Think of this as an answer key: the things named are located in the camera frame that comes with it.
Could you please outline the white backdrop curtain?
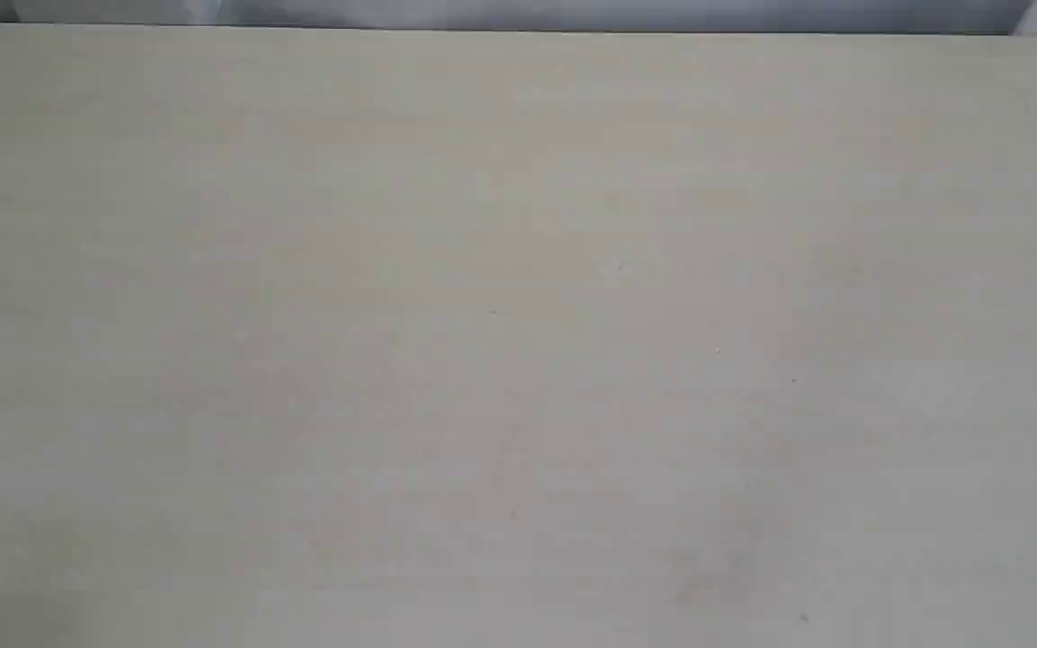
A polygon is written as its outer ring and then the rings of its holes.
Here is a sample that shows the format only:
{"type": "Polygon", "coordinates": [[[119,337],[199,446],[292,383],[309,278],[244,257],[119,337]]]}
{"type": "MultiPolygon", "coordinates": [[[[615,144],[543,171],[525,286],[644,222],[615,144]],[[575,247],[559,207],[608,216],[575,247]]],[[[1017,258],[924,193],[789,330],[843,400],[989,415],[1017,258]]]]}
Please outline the white backdrop curtain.
{"type": "Polygon", "coordinates": [[[0,1],[0,23],[1037,36],[1037,1],[0,1]]]}

